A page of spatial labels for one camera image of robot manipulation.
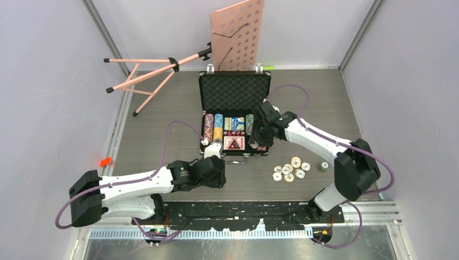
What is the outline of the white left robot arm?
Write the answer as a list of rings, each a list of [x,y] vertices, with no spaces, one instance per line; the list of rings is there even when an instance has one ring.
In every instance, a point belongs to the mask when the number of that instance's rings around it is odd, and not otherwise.
[[[166,210],[154,195],[188,192],[201,186],[220,189],[225,183],[225,161],[215,155],[194,162],[177,160],[157,171],[123,176],[100,177],[91,170],[69,190],[71,226],[85,227],[111,217],[160,224]]]

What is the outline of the light blue chip stack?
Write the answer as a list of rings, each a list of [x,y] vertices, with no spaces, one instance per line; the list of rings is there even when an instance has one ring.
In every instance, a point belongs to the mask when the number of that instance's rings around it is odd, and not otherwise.
[[[214,115],[214,128],[223,130],[224,127],[224,116],[222,114]]]

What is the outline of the pink perforated music stand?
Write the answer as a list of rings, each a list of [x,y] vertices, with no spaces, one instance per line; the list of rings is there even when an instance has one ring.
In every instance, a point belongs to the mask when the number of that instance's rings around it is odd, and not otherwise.
[[[176,60],[167,59],[122,59],[106,58],[105,63],[134,63],[135,66],[124,83],[106,89],[147,95],[144,103],[134,111],[137,116],[158,91],[180,71],[182,65],[202,59],[212,59],[208,72],[246,72],[262,74],[264,67],[256,63],[256,55],[261,31],[264,1],[242,1],[210,13],[211,40],[207,48],[189,57]],[[152,92],[135,90],[133,85],[167,72],[166,78]]]

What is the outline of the blue Texas Hold'em card deck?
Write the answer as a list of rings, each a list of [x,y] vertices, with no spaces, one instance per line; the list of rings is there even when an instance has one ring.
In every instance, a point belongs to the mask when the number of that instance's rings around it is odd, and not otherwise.
[[[245,130],[245,118],[244,117],[225,117],[224,118],[224,130],[240,132]]]

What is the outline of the red backed card deck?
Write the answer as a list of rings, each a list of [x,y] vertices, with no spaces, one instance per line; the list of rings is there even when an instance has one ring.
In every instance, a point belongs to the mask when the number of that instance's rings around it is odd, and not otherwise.
[[[245,149],[244,136],[225,136],[224,137],[224,150],[242,151]]]

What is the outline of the orange clip on rail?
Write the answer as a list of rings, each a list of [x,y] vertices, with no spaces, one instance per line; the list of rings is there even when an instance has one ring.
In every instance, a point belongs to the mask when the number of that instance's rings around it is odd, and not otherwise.
[[[111,157],[106,157],[106,158],[100,160],[99,166],[100,167],[106,167],[106,166],[110,165],[111,162],[112,162],[112,158]]]

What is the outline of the yellow chip stack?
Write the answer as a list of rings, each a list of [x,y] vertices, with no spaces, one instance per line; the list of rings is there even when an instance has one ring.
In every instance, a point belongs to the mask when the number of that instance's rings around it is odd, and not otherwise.
[[[223,128],[222,127],[214,127],[213,128],[213,142],[222,143],[223,141]]]

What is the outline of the pile of loose poker chips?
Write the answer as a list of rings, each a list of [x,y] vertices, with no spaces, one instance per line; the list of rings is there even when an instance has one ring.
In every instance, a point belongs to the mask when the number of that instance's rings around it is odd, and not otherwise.
[[[272,179],[276,182],[284,180],[291,183],[296,179],[304,179],[310,169],[309,162],[302,161],[299,157],[292,157],[290,162],[273,168]]]

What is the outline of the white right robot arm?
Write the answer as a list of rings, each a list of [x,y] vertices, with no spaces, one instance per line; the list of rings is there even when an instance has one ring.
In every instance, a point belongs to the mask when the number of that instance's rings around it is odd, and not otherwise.
[[[280,113],[269,101],[260,104],[253,113],[248,141],[251,146],[271,147],[274,139],[288,141],[312,151],[334,168],[333,183],[308,202],[307,214],[315,222],[323,222],[339,204],[357,200],[380,178],[376,159],[363,139],[338,138],[297,114]]]

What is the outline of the dark red chip stack left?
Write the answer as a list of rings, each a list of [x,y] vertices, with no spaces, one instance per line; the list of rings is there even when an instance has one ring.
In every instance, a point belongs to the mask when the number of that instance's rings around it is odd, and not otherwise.
[[[213,127],[205,127],[203,137],[210,144],[213,141]]]

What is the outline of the green chip stack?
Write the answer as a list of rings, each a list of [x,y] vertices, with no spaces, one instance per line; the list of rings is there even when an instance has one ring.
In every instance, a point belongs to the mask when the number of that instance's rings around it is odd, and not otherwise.
[[[253,114],[247,114],[245,117],[245,126],[246,126],[246,134],[251,135],[252,134],[252,129],[253,129],[253,123],[254,123],[254,115]]]

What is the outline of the black aluminium poker case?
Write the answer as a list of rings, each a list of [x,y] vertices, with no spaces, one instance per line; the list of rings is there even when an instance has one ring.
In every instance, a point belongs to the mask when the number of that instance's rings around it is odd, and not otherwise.
[[[253,114],[255,108],[268,96],[271,78],[272,74],[269,71],[261,69],[257,71],[214,72],[213,65],[210,64],[207,71],[199,74],[199,91],[203,113],[201,120],[202,137],[204,134],[205,114],[222,114],[224,118],[245,118],[247,114]],[[245,137],[245,149],[242,151],[224,150],[223,138],[221,157],[242,156],[247,158],[268,155],[268,148],[266,151],[257,151],[257,148],[252,148],[248,144],[250,135],[247,135],[246,132],[243,137]],[[201,142],[200,153],[202,155],[204,153],[204,146]]]

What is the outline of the purple poker chip stack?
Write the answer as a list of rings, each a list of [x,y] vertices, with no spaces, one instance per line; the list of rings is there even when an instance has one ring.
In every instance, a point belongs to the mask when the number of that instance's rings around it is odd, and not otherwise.
[[[205,129],[213,129],[213,127],[214,127],[214,115],[213,114],[205,114],[204,128]]]

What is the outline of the triangular all in button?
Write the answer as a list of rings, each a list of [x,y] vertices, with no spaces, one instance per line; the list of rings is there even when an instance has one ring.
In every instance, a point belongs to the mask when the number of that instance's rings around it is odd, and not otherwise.
[[[232,139],[229,141],[227,150],[241,150],[241,146],[237,139]]]

